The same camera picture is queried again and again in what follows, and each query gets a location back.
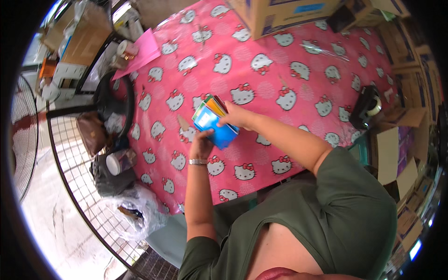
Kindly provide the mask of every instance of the packing tape roll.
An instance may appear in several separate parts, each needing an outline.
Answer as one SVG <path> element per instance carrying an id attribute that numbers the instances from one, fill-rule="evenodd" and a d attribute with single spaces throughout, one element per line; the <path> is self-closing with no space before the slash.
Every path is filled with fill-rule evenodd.
<path id="1" fill-rule="evenodd" d="M 376 100 L 376 105 L 372 110 L 367 111 L 368 116 L 374 116 L 381 111 L 381 99 L 377 95 L 373 98 Z"/>

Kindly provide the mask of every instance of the woman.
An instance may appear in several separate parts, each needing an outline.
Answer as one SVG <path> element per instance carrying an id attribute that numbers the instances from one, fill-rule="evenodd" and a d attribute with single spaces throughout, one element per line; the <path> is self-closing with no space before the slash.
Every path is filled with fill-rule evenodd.
<path id="1" fill-rule="evenodd" d="M 311 171 L 241 215 L 221 246 L 213 227 L 207 166 L 193 160 L 185 195 L 187 245 L 178 279 L 377 279 L 396 234 L 396 205 L 349 152 L 319 137 L 229 101 L 226 123 L 254 130 Z M 191 159 L 213 148 L 197 133 Z"/>

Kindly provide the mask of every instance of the sleeve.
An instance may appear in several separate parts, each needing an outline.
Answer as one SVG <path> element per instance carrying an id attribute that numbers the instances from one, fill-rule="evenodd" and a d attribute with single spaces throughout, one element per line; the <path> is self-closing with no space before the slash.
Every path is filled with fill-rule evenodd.
<path id="1" fill-rule="evenodd" d="M 199 236 L 188 240 L 178 280 L 208 280 L 211 268 L 220 256 L 218 243 L 208 237 Z"/>
<path id="2" fill-rule="evenodd" d="M 342 147 L 322 162 L 316 183 L 336 272 L 364 279 L 379 276 L 395 240 L 395 201 Z"/>

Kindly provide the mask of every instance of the hello kitty print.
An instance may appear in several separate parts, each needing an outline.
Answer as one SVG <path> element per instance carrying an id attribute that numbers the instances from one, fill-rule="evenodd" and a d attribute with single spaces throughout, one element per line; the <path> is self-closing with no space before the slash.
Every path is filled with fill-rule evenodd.
<path id="1" fill-rule="evenodd" d="M 162 55 L 129 75 L 135 114 L 128 138 L 137 153 L 137 177 L 170 214 L 183 212 L 188 154 L 198 132 L 191 117 L 207 94 L 331 146 L 351 145 L 363 133 L 349 121 L 362 87 L 374 83 L 385 107 L 397 98 L 387 49 L 373 29 L 366 30 L 334 34 L 319 21 L 254 41 L 220 0 L 203 0 L 172 15 L 153 30 Z M 115 88 L 126 94 L 124 83 Z M 214 204 L 303 170 L 270 139 L 244 129 L 228 148 L 214 149 L 206 166 Z"/>

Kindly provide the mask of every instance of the green shirt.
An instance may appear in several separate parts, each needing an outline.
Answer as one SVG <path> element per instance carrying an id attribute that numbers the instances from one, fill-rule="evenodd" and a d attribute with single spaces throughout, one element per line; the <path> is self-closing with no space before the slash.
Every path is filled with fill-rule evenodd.
<path id="1" fill-rule="evenodd" d="M 243 280 L 261 227 L 278 223 L 304 245 L 325 274 L 377 279 L 391 254 L 396 204 L 341 147 L 322 162 L 316 181 L 292 180 L 241 215 L 221 243 L 187 242 L 180 280 Z"/>

